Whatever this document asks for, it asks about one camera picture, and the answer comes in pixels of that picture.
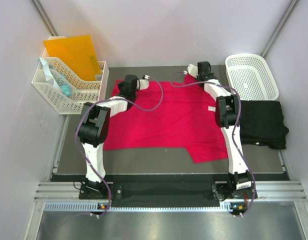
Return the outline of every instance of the fabric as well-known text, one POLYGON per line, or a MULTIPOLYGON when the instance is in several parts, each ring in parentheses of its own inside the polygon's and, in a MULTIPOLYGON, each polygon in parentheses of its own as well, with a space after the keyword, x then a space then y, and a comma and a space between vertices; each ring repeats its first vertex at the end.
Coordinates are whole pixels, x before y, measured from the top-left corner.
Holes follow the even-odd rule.
MULTIPOLYGON (((184 83, 194 78, 187 75, 184 83)), ((198 85, 173 87, 160 82, 164 91, 161 105, 145 112, 133 106, 110 119, 104 150, 127 148, 186 148, 194 163, 228 157, 225 139, 216 125, 213 98, 198 85)), ((119 92, 117 83, 112 96, 119 92)), ((136 104, 151 109, 161 97, 160 87, 151 82, 137 92, 136 104)))
POLYGON ((286 149, 289 129, 283 124, 279 101, 241 101, 240 141, 242 144, 286 149))

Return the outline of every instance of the white wall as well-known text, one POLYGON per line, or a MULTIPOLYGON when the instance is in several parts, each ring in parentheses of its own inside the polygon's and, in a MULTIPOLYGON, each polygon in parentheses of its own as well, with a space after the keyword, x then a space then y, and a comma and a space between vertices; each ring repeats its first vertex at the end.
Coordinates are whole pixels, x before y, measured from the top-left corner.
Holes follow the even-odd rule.
POLYGON ((90 34, 110 67, 260 54, 289 0, 41 0, 59 35, 90 34))
POLYGON ((284 156, 308 197, 308 0, 299 2, 267 62, 290 131, 284 156))
POLYGON ((0 240, 20 240, 61 117, 31 85, 49 34, 29 0, 0 1, 0 240))

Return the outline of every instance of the black fabric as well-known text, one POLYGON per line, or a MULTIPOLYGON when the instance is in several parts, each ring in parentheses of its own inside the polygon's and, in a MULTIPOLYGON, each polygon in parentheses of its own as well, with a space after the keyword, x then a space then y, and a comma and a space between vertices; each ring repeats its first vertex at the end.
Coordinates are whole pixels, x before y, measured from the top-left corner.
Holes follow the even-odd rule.
POLYGON ((289 129, 283 118, 279 101, 241 101, 241 143, 286 149, 289 129))

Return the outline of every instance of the red cloth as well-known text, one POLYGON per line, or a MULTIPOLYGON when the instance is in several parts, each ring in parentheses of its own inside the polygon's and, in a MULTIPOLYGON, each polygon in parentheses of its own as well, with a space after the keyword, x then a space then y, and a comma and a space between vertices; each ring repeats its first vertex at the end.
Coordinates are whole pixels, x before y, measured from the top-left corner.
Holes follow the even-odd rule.
MULTIPOLYGON (((187 75, 184 83, 194 78, 187 75)), ((164 97, 154 111, 133 106, 110 118, 104 150, 127 148, 186 148, 194 163, 228 157, 225 139, 215 123, 215 101, 198 85, 173 87, 160 82, 164 97)), ((119 93, 117 82, 112 96, 119 93)), ((136 104, 151 109, 161 97, 161 89, 151 82, 148 89, 137 92, 136 104)))

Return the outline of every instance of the gray floor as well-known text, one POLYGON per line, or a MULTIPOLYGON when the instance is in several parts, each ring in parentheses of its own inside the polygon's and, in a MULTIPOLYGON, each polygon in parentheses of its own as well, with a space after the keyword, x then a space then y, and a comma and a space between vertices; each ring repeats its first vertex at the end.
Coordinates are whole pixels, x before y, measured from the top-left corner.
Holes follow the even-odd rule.
POLYGON ((305 240, 293 202, 256 202, 243 219, 227 212, 75 215, 44 212, 37 240, 305 240))
MULTIPOLYGON (((118 67, 110 68, 106 98, 111 96, 117 79, 127 74, 141 77, 150 75, 159 81, 168 81, 170 76, 185 70, 185 66, 118 67)), ((225 66, 212 66, 220 82, 227 85, 225 66)), ((175 76, 173 81, 182 82, 184 76, 175 76)), ((74 134, 80 116, 70 117, 57 174, 85 174, 86 164, 74 143, 74 134)), ((278 151, 267 146, 244 145, 243 153, 255 173, 282 173, 278 151)), ((104 167, 107 174, 191 174, 227 173, 228 159, 194 164, 184 148, 130 148, 104 152, 104 167)))

